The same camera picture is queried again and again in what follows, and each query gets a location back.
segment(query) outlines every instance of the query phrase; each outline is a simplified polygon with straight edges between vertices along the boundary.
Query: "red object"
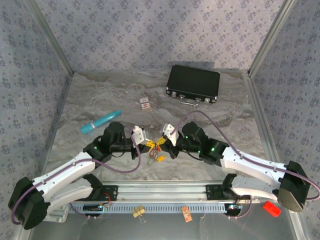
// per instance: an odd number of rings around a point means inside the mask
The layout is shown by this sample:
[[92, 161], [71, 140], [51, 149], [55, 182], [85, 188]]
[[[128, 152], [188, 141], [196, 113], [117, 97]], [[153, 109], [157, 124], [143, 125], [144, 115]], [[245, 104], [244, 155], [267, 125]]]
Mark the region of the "red object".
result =
[[267, 201], [263, 208], [274, 217], [278, 217], [281, 213], [280, 208], [276, 207], [272, 202]]

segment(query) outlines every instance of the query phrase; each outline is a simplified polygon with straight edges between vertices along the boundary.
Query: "gray wall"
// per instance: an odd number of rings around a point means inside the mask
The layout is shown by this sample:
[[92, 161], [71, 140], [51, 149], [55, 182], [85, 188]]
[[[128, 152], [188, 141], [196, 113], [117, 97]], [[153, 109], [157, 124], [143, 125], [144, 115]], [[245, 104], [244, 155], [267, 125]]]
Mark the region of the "gray wall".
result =
[[[319, 0], [298, 1], [254, 80], [280, 159], [297, 161], [320, 184]], [[305, 213], [320, 239], [320, 202]]]
[[284, 0], [37, 0], [75, 72], [248, 69]]
[[9, 198], [40, 173], [69, 79], [24, 2], [0, 10], [0, 240], [10, 240]]

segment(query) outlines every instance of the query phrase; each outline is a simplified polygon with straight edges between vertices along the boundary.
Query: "gray marble table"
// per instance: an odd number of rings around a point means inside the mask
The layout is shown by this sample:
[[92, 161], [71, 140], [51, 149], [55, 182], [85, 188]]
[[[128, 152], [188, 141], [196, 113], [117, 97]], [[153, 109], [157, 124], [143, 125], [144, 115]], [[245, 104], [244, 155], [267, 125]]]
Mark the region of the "gray marble table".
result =
[[[75, 73], [62, 112], [46, 172], [76, 156], [97, 136], [102, 135], [108, 123], [83, 135], [80, 127], [112, 111], [122, 110], [114, 121], [124, 124], [126, 131], [134, 125], [144, 127], [150, 137], [158, 138], [165, 123], [176, 125], [194, 106], [181, 104], [165, 93], [169, 72], [105, 72]], [[148, 97], [152, 111], [141, 110], [139, 99]], [[255, 118], [241, 72], [222, 72], [215, 104], [200, 103], [198, 109], [218, 123], [224, 133], [239, 149], [261, 158], [265, 157]], [[218, 131], [201, 114], [193, 113], [187, 122], [195, 121], [209, 137], [223, 140]], [[107, 164], [120, 170], [137, 165], [129, 153], [112, 158]], [[140, 168], [130, 174], [119, 174], [99, 167], [94, 174], [101, 181], [118, 180], [223, 180], [226, 170], [197, 161], [185, 153], [171, 159], [166, 154], [162, 162], [148, 163], [142, 155]]]

